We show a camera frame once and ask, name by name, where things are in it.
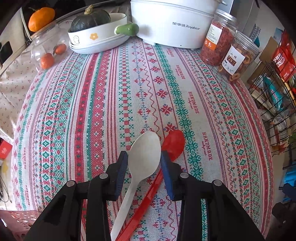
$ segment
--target plastic jar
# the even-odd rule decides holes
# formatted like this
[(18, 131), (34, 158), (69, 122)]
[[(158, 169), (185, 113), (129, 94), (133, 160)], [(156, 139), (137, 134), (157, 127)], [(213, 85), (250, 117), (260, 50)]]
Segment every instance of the plastic jar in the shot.
[(34, 33), (32, 42), (31, 59), (37, 71), (51, 68), (72, 52), (67, 30), (59, 28), (55, 21)]
[(201, 60), (213, 66), (221, 64), (237, 29), (237, 19), (217, 9), (200, 52)]
[(229, 81), (238, 80), (259, 52), (250, 38), (237, 31), (218, 71)]

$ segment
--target orange flower decoration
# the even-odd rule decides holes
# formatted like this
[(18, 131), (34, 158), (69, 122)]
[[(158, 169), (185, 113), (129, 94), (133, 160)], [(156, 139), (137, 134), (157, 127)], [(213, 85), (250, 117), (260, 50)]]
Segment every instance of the orange flower decoration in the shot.
[(89, 38), (92, 40), (96, 40), (98, 38), (98, 34), (97, 33), (91, 34)]

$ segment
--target red spoon handle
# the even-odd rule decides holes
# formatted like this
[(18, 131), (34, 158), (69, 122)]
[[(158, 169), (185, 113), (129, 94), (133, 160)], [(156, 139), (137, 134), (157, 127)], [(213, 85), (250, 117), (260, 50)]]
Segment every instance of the red spoon handle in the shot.
[(122, 233), (119, 234), (116, 241), (127, 241), (132, 236), (133, 232), (135, 231), (138, 224), (140, 223), (143, 215), (146, 213), (149, 205), (151, 204), (155, 194), (157, 193), (157, 190), (161, 184), (162, 179), (163, 179), (163, 172), (159, 170), (156, 178), (154, 179), (154, 182), (152, 183), (146, 196), (142, 200), (140, 207), (134, 213), (133, 217), (131, 218), (127, 226), (124, 228)]

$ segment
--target teal package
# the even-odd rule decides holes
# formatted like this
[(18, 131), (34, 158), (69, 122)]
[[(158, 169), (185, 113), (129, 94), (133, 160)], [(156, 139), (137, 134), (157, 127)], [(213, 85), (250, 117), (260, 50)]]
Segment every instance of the teal package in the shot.
[(264, 77), (263, 79), (265, 87), (268, 89), (272, 102), (276, 107), (277, 111), (281, 112), (284, 108), (282, 106), (283, 96), (281, 93), (276, 89), (275, 85), (272, 83), (273, 81), (271, 78)]

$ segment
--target striped tablecloth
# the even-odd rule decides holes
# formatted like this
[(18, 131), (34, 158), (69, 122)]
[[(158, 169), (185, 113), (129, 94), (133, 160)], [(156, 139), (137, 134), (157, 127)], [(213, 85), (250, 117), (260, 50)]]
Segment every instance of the striped tablecloth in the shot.
[[(271, 153), (248, 90), (241, 81), (223, 80), (198, 50), (151, 46), (136, 37), (100, 54), (72, 53), (36, 76), (14, 139), (16, 205), (42, 211), (67, 180), (88, 181), (104, 172), (145, 131), (163, 142), (175, 129), (186, 139), (176, 162), (197, 179), (222, 180), (265, 235), (273, 199)], [(140, 183), (127, 220), (153, 179)], [(130, 181), (128, 172), (122, 196), (108, 204), (110, 227)], [(132, 240), (176, 240), (180, 207), (163, 182)]]

